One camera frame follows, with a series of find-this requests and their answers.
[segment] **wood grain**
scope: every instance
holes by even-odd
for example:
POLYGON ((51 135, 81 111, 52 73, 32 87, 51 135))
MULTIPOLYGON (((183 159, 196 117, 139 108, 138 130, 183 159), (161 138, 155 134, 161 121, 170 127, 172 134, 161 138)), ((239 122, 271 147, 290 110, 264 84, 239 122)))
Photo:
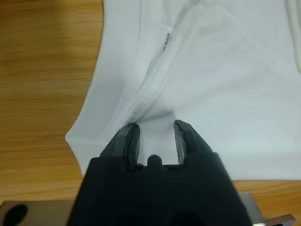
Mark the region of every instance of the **wood grain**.
MULTIPOLYGON (((103 4, 0 0, 0 21, 0 204, 73 199, 82 178, 64 135, 93 76, 103 4)), ((266 218, 301 221, 301 181, 235 186, 252 192, 266 218)))

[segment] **white t-shirt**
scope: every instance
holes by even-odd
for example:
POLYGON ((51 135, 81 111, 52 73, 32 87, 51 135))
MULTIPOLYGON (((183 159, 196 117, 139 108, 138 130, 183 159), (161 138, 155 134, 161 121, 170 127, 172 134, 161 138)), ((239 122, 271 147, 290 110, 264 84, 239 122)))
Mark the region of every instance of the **white t-shirt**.
POLYGON ((301 75, 284 0, 104 3, 93 81, 66 135, 83 174, 132 122, 138 162, 177 164, 180 119, 232 179, 301 178, 301 75))

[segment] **wooden table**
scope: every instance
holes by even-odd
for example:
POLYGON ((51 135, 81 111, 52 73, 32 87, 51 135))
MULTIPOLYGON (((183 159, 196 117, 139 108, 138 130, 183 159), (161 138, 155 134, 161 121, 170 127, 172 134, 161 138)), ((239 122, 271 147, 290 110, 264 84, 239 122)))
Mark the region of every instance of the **wooden table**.
MULTIPOLYGON (((0 204, 74 199, 82 177, 64 140, 101 43, 101 0, 0 0, 0 204)), ((301 225, 301 181, 236 181, 266 218, 301 225)))

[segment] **black plastic part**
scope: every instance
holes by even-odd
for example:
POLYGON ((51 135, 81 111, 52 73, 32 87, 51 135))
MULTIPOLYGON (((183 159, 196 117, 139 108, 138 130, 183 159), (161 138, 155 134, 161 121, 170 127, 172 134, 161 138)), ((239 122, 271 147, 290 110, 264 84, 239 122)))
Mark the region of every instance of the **black plastic part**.
MULTIPOLYGON (((91 160, 67 226, 252 225, 218 154, 189 124, 175 122, 182 165, 163 166, 152 155, 146 167, 131 161, 139 168, 131 172, 125 152, 112 150, 118 136, 124 136, 120 131, 106 152, 91 160)), ((138 140, 129 137, 131 142, 124 144, 138 140)))
POLYGON ((121 128, 100 154, 104 157, 120 157, 125 161, 125 168, 134 170, 139 154, 140 128, 137 124, 129 124, 121 128))
POLYGON ((174 121, 174 135, 180 165, 184 164, 187 153, 212 152, 211 147, 194 130, 194 128, 184 121, 174 121))

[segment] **wooden surface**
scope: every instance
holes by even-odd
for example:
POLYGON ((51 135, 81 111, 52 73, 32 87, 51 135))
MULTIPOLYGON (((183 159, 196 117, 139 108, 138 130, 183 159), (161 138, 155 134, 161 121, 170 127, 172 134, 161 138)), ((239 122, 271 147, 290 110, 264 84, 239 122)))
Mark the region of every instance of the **wooden surface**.
MULTIPOLYGON (((73 199, 82 178, 64 135, 92 79, 103 4, 0 0, 0 21, 0 204, 73 199)), ((301 181, 235 185, 253 193, 266 218, 301 221, 301 181)))

